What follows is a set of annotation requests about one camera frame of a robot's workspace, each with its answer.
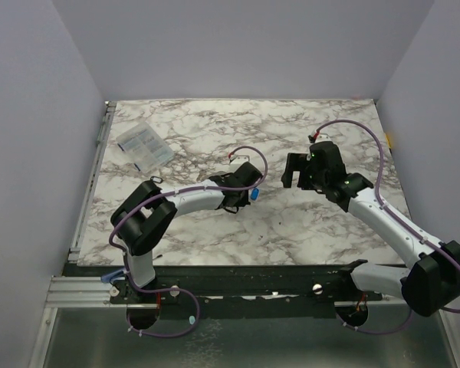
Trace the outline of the keyring bunch with keys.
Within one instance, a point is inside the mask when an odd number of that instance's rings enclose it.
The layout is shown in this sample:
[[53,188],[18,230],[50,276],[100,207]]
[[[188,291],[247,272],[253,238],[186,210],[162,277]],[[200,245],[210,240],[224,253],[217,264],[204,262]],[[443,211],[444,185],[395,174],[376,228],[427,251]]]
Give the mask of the keyring bunch with keys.
[[255,202],[260,194],[259,188],[253,188],[252,190],[233,192],[231,195],[225,198],[222,204],[222,208],[229,213],[237,214],[240,208],[250,205]]

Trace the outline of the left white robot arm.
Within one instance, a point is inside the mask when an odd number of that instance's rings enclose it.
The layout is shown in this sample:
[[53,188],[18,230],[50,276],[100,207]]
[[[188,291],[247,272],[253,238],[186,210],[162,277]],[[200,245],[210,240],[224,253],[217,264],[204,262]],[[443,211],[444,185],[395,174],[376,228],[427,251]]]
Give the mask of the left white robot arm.
[[198,211],[238,210],[249,205],[248,191],[263,174],[245,161],[234,172],[224,172],[193,187],[162,190],[155,179],[142,182],[111,215],[113,235],[123,243],[123,260],[131,277],[127,293],[137,302],[154,292],[153,249],[174,219]]

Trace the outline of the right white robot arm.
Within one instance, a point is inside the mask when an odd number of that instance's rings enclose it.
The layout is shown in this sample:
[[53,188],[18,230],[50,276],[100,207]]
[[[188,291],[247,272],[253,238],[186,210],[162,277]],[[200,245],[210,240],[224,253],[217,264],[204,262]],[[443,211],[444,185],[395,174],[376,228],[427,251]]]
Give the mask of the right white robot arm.
[[402,298],[418,315],[429,317],[460,297],[460,244],[443,242],[415,226],[358,172],[348,173],[338,146],[314,143],[308,153],[289,153],[281,182],[314,190],[369,226],[404,261],[404,268],[359,260],[337,280],[338,294],[353,300],[364,291]]

